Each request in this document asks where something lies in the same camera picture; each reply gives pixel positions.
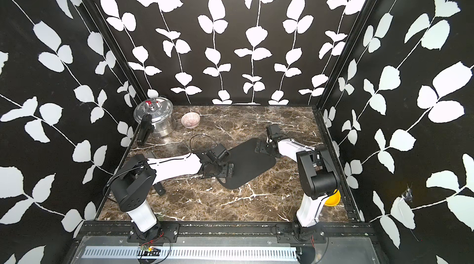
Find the black plastic cutting board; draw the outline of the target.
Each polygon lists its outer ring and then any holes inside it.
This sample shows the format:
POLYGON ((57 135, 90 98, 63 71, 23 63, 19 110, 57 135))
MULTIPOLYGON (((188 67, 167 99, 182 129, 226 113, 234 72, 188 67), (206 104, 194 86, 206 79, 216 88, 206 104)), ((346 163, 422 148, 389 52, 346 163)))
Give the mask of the black plastic cutting board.
POLYGON ((238 189, 274 167, 276 158, 266 153, 264 147, 264 142, 252 138, 230 149, 228 163, 233 164, 232 175, 219 178, 218 182, 226 189, 238 189))

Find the black handled kitchen knife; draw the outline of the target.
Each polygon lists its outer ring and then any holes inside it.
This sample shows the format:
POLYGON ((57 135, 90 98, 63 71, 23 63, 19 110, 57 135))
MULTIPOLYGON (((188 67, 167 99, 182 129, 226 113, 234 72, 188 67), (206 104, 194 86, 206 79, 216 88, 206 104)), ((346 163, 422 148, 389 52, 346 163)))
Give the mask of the black handled kitchen knife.
POLYGON ((166 194, 166 190, 161 182, 155 183, 153 188, 159 196, 164 196, 166 194))

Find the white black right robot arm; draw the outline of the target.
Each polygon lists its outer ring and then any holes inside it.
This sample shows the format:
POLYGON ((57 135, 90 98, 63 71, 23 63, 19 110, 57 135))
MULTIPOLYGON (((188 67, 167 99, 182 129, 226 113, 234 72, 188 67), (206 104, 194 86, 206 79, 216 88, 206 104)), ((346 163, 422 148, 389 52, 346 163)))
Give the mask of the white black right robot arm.
POLYGON ((296 212, 296 224, 301 228, 312 228, 319 222, 324 203, 339 188, 340 178, 334 164, 325 161, 320 149, 290 138, 277 124, 267 126, 266 132, 267 141, 257 151, 278 159, 288 157, 297 163, 304 195, 296 212))

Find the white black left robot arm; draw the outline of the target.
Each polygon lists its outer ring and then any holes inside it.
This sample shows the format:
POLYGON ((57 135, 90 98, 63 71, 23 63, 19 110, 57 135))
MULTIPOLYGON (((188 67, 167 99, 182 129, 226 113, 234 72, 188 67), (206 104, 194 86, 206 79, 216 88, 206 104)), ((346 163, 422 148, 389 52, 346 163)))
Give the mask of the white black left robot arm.
POLYGON ((233 175, 233 169, 230 152, 222 144, 206 152, 190 152, 164 159, 138 154, 110 178, 106 187, 111 190, 120 210, 132 219, 135 232, 147 233, 159 227, 158 219, 147 202, 148 193, 156 184, 185 175, 227 178, 233 175))

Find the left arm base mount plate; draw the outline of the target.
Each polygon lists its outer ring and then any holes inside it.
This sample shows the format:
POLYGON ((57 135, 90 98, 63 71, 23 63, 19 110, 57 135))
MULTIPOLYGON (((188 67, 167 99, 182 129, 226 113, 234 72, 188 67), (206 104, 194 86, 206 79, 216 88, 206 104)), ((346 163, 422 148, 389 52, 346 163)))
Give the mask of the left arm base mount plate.
POLYGON ((128 243, 159 244, 176 243, 180 225, 178 223, 158 222, 148 231, 140 231, 135 222, 127 238, 128 243))

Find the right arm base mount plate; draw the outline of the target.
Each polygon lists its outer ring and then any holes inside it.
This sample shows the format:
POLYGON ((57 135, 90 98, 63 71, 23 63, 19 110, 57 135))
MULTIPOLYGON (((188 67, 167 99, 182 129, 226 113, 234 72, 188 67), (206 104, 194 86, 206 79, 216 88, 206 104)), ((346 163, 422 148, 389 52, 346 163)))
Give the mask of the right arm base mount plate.
POLYGON ((275 225, 278 243, 282 244, 325 244, 327 237, 321 224, 302 227, 297 223, 280 223, 275 225))

